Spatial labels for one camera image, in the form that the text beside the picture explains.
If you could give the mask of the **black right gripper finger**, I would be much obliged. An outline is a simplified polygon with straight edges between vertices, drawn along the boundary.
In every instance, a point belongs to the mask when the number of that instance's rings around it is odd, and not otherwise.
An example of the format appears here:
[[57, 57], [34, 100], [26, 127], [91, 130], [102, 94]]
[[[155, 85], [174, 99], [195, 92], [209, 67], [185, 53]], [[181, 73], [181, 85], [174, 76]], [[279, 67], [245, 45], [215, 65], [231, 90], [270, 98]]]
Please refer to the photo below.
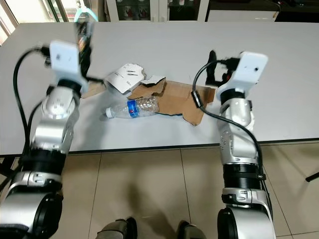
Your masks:
[[207, 82], [217, 83], [216, 81], [217, 57], [216, 57], [216, 52], [214, 50], [210, 50], [209, 52], [208, 63], [209, 63], [209, 66], [207, 67]]

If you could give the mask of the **white paper packaging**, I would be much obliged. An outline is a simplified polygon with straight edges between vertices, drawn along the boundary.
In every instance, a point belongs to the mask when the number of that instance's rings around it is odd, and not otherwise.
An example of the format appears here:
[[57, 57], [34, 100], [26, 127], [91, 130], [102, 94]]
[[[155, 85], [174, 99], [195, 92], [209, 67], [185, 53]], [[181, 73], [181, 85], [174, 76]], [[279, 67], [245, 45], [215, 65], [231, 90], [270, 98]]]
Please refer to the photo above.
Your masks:
[[109, 82], [119, 93], [126, 94], [145, 79], [146, 73], [141, 65], [127, 63], [110, 73], [106, 77], [106, 82]]

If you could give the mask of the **torn brown cardboard piece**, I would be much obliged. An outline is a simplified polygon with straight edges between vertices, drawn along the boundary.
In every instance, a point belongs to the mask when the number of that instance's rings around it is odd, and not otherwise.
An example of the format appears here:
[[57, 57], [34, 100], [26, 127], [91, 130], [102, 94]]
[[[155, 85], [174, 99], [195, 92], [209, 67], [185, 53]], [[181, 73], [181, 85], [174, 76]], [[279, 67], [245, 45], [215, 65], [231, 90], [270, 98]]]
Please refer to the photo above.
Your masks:
[[204, 113], [194, 104], [192, 85], [162, 79], [153, 86], [140, 84], [135, 87], [129, 100], [155, 96], [158, 103], [159, 114], [182, 118], [193, 126], [201, 123]]

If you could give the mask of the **white box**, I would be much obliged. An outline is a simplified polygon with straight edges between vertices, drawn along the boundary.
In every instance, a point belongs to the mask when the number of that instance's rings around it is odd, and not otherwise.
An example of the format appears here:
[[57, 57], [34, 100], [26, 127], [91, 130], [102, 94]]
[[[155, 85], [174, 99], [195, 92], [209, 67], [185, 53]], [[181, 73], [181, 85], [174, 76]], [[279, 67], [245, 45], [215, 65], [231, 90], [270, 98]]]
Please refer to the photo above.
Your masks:
[[209, 10], [207, 22], [274, 22], [278, 11]]

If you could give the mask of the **glass sliding door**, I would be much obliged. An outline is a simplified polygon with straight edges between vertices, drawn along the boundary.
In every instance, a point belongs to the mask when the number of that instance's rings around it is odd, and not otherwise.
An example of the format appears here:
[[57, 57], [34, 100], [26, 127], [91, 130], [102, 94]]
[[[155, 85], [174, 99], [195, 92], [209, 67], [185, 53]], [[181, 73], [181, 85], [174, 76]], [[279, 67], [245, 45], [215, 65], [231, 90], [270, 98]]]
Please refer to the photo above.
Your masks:
[[7, 38], [21, 23], [62, 22], [55, 0], [0, 0], [0, 32]]

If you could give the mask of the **white glass door cabinet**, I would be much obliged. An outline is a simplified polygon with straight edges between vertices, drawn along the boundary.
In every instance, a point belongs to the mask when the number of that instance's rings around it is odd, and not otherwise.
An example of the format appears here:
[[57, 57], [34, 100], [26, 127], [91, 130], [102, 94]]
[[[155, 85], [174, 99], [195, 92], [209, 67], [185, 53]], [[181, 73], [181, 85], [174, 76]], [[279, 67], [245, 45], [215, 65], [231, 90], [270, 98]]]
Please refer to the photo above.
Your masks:
[[210, 0], [105, 0], [112, 22], [205, 22]]

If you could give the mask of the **clear plastic bottle blue label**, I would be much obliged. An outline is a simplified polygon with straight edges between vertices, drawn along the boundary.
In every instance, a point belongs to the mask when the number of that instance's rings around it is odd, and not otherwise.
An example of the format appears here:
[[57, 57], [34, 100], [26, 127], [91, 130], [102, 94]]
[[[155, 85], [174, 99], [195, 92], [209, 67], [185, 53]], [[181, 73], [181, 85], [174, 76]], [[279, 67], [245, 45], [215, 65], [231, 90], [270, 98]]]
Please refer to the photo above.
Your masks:
[[158, 97], [150, 96], [117, 103], [105, 109], [105, 116], [110, 119], [135, 119], [153, 116], [158, 112]]

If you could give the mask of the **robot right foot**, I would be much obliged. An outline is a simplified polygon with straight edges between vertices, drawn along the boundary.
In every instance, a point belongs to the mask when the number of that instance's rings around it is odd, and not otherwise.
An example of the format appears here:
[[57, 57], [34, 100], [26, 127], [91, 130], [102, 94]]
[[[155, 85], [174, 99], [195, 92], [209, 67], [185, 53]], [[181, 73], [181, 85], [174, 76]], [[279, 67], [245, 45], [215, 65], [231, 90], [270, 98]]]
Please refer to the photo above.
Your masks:
[[177, 228], [177, 239], [207, 239], [207, 237], [196, 225], [180, 221]]

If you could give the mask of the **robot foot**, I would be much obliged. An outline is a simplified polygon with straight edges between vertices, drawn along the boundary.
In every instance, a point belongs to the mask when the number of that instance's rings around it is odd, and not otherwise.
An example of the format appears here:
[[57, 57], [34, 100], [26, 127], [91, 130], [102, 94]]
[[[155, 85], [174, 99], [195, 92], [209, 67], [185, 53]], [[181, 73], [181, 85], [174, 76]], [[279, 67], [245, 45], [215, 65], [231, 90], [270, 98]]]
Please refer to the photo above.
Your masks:
[[97, 232], [95, 239], [137, 239], [137, 237], [137, 221], [134, 217], [128, 217], [105, 225], [100, 232]]
[[177, 228], [177, 239], [207, 239], [207, 237], [196, 225], [180, 221]]

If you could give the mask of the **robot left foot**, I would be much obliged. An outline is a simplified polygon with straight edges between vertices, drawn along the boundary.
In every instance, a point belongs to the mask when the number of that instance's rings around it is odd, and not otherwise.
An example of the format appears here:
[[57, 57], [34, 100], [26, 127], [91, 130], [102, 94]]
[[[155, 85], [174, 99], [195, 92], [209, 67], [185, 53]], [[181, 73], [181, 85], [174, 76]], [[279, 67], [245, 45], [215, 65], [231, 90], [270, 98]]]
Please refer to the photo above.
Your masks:
[[128, 217], [105, 225], [100, 232], [97, 232], [95, 239], [137, 239], [137, 237], [137, 221], [134, 217]]

